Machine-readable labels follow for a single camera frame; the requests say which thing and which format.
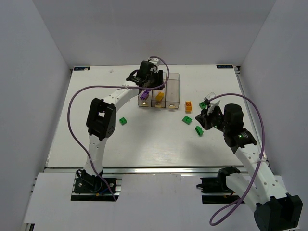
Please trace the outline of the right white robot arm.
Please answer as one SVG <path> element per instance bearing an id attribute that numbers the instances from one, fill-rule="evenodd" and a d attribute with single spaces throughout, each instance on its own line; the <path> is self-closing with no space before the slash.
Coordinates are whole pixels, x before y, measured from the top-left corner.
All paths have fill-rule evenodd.
<path id="1" fill-rule="evenodd" d="M 261 231 L 284 231 L 296 228 L 303 203 L 299 196 L 291 195 L 278 182 L 268 164 L 260 158 L 257 141 L 244 128 L 243 111 L 237 104 L 207 106 L 196 120 L 206 130 L 216 128 L 225 143 L 242 162 L 253 180 L 249 183 L 236 167 L 219 170 L 217 185 L 223 191 L 233 191 L 249 206 Z"/>

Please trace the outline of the orange curved lego brick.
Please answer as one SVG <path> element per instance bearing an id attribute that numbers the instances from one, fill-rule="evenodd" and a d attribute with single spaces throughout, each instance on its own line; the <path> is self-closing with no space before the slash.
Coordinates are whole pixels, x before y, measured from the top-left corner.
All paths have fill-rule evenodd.
<path id="1" fill-rule="evenodd" d="M 185 113 L 191 113 L 191 112 L 192 112 L 192 102 L 185 101 Z"/>

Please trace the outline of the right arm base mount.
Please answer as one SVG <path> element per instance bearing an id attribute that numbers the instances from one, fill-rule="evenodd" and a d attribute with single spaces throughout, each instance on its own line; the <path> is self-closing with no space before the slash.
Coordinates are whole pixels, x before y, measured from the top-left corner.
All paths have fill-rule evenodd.
<path id="1" fill-rule="evenodd" d="M 218 171 L 216 177 L 200 178 L 201 183 L 196 188 L 202 192 L 202 204 L 230 204 L 240 199 L 226 184 L 226 177 L 234 173 L 241 172 L 236 167 L 225 167 Z"/>

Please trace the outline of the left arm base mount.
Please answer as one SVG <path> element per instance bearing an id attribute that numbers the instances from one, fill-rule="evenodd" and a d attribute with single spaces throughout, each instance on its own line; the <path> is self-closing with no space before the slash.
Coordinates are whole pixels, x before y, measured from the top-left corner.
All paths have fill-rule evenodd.
<path id="1" fill-rule="evenodd" d="M 121 191 L 121 180 L 105 178 L 103 181 L 97 175 L 90 175 L 85 170 L 77 170 L 71 193 L 71 201 L 115 202 Z"/>

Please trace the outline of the purple long lego brick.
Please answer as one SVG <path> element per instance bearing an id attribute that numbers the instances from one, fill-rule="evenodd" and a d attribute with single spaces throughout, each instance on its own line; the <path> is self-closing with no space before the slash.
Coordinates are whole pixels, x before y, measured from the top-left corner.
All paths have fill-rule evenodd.
<path id="1" fill-rule="evenodd" d="M 140 100 L 147 100 L 148 97 L 149 97 L 149 95 L 150 95 L 150 92 L 145 90 L 145 91 L 141 94 Z"/>

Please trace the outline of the yellow long lego brick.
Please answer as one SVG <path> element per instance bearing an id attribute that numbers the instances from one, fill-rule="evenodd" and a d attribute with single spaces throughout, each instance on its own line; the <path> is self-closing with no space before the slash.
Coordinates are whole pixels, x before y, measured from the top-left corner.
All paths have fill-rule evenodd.
<path id="1" fill-rule="evenodd" d="M 162 101 L 164 98 L 164 93 L 163 92 L 159 92 L 156 97 L 155 97 L 155 100 L 156 101 Z"/>

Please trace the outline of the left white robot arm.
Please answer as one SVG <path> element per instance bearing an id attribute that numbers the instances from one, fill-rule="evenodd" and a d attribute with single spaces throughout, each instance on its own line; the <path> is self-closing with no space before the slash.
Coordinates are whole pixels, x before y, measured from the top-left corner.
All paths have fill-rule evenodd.
<path id="1" fill-rule="evenodd" d="M 113 86 L 115 91 L 111 95 L 92 100 L 86 120 L 90 143 L 86 150 L 88 157 L 83 169 L 87 174 L 102 175 L 104 149 L 108 138 L 115 131 L 117 111 L 142 91 L 164 88 L 166 82 L 164 72 L 159 69 L 160 63 L 165 64 L 161 58 L 151 56 L 148 60 L 141 62 L 138 70 L 130 73 L 124 84 Z"/>

